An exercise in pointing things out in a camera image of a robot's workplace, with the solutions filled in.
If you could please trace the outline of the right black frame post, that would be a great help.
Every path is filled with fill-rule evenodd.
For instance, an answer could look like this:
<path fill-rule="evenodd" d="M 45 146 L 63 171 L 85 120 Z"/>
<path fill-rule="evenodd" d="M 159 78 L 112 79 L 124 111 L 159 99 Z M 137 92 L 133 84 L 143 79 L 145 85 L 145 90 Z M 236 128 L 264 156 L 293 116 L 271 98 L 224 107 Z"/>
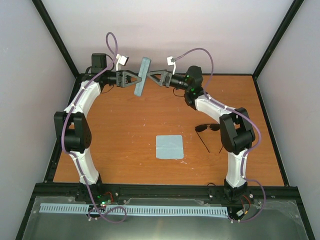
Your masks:
<path fill-rule="evenodd" d="M 304 0 L 293 0 L 289 9 L 287 10 L 285 16 L 283 17 L 279 27 L 277 28 L 275 34 L 273 35 L 270 43 L 268 44 L 265 52 L 263 53 L 257 67 L 255 68 L 252 78 L 257 80 L 260 74 L 262 73 L 264 67 L 268 63 L 269 59 L 271 58 L 273 52 L 275 51 L 276 47 L 278 46 L 279 42 L 281 41 L 282 37 L 286 33 L 288 27 L 290 26 L 291 22 L 295 18 L 297 12 L 299 11 L 300 7 L 304 3 Z"/>

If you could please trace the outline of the clear acrylic cover plate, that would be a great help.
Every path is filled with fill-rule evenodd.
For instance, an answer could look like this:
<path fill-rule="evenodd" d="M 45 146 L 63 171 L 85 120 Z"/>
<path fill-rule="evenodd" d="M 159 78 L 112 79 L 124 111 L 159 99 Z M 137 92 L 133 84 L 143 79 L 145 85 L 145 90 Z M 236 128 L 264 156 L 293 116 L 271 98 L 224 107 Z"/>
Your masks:
<path fill-rule="evenodd" d="M 40 204 L 84 204 L 72 197 L 38 197 L 33 204 L 25 240 L 306 240 L 298 206 L 293 200 L 256 201 L 246 205 L 241 223 L 230 217 L 128 216 L 124 206 L 224 207 L 195 199 L 132 198 L 123 209 L 107 207 L 108 220 L 98 215 L 40 213 Z"/>

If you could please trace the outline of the grey-green glasses case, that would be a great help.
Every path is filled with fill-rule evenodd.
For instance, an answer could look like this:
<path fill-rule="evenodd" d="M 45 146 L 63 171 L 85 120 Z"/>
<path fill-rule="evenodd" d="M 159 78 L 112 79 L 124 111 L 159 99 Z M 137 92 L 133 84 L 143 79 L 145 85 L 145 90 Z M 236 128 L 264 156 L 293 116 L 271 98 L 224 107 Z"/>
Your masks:
<path fill-rule="evenodd" d="M 140 65 L 140 69 L 138 72 L 138 77 L 141 78 L 141 81 L 139 83 L 137 83 L 135 85 L 135 89 L 134 89 L 134 95 L 137 97 L 141 97 L 143 90 L 144 90 L 144 86 L 147 80 L 147 74 L 149 72 L 149 68 L 151 65 L 151 59 L 148 57 L 143 57 L 142 61 L 141 61 L 141 65 Z"/>

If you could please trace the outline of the left black frame post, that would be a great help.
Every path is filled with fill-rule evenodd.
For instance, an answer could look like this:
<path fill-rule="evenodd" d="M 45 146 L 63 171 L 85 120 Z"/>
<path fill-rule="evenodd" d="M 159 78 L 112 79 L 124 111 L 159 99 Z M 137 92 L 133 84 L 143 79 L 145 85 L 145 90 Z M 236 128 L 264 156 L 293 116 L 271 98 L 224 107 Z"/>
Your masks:
<path fill-rule="evenodd" d="M 71 71 L 72 75 L 77 78 L 80 73 L 69 54 L 52 18 L 50 17 L 50 14 L 48 13 L 44 3 L 42 0 L 32 0 L 32 3 L 37 10 L 39 16 L 41 17 L 43 23 L 45 24 L 47 30 L 49 31 L 52 39 L 54 40 L 57 48 L 59 49 L 62 57 L 64 58 L 69 70 Z"/>

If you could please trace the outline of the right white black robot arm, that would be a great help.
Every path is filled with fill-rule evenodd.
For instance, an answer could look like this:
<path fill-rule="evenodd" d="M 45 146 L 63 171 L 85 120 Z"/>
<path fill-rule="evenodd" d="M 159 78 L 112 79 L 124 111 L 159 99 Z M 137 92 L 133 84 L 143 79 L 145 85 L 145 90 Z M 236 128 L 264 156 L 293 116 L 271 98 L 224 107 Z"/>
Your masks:
<path fill-rule="evenodd" d="M 202 87 L 203 73 L 199 66 L 190 66 L 185 75 L 167 70 L 147 73 L 159 86 L 184 91 L 186 104 L 202 112 L 219 124 L 222 147 L 227 151 L 228 167 L 223 194 L 229 202 L 238 200 L 246 191 L 246 163 L 248 150 L 256 139 L 245 108 L 233 108 L 212 98 Z"/>

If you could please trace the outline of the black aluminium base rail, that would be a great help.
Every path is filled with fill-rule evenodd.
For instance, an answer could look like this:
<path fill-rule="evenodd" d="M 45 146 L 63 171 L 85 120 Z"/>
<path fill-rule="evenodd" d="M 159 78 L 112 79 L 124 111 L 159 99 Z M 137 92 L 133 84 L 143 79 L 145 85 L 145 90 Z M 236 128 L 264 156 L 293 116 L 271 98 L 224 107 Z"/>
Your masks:
<path fill-rule="evenodd" d="M 151 199 L 195 199 L 205 203 L 239 203 L 243 196 L 253 195 L 254 200 L 263 199 L 259 186 L 247 186 L 234 195 L 223 186 L 209 185 L 143 185 L 143 184 L 100 184 L 90 187 L 93 199 L 97 202 L 112 200 L 120 203 L 131 198 Z M 82 183 L 37 183 L 31 195 L 35 197 L 74 197 L 78 202 L 90 202 L 87 187 Z"/>

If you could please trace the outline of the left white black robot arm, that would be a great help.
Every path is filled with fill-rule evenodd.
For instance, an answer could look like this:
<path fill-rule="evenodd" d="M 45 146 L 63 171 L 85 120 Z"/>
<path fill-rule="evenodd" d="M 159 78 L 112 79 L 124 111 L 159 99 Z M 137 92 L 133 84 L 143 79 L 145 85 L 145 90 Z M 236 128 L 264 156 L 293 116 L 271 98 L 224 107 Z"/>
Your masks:
<path fill-rule="evenodd" d="M 79 182 L 87 188 L 86 195 L 92 201 L 99 201 L 105 193 L 102 178 L 96 169 L 90 145 L 92 133 L 87 121 L 87 115 L 106 85 L 126 88 L 140 84 L 147 76 L 150 60 L 142 61 L 142 69 L 138 74 L 129 70 L 121 70 L 129 58 L 115 53 L 111 59 L 112 71 L 107 66 L 105 53 L 94 53 L 91 56 L 91 66 L 80 77 L 80 84 L 74 98 L 63 111 L 54 114 L 56 138 L 62 151 L 69 155 L 79 175 Z"/>

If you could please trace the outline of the light blue cleaning cloth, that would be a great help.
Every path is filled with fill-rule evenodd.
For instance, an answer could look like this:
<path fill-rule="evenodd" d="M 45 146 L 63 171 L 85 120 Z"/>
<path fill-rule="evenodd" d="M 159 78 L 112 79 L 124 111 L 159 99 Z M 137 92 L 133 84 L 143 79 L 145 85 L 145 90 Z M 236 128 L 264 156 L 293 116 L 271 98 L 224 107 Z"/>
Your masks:
<path fill-rule="evenodd" d="M 183 137 L 181 135 L 157 135 L 156 158 L 161 160 L 181 160 L 184 158 Z"/>

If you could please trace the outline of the black frame post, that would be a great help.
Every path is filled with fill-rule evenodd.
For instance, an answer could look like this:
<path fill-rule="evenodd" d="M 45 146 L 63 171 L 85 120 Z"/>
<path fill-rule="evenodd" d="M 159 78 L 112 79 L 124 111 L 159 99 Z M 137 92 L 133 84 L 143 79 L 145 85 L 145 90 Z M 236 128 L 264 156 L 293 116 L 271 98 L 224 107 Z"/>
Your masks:
<path fill-rule="evenodd" d="M 287 10 L 285 16 L 283 17 L 279 27 L 277 28 L 275 34 L 273 35 L 270 43 L 268 44 L 265 52 L 263 53 L 257 67 L 255 68 L 252 78 L 257 80 L 260 74 L 262 73 L 264 67 L 268 63 L 269 59 L 271 58 L 273 52 L 275 51 L 276 47 L 278 46 L 279 42 L 281 41 L 282 37 L 286 33 L 288 27 L 290 26 L 291 22 L 295 18 L 297 12 L 299 11 L 300 7 L 304 3 L 304 0 L 293 0 L 289 9 Z"/>
<path fill-rule="evenodd" d="M 47 30 L 49 31 L 52 39 L 54 40 L 57 48 L 59 49 L 62 57 L 64 58 L 69 70 L 71 71 L 72 75 L 77 78 L 80 73 L 69 54 L 52 18 L 50 17 L 50 14 L 48 13 L 44 3 L 42 0 L 32 0 L 32 3 L 37 10 L 39 16 L 41 17 L 43 23 L 45 24 Z"/>

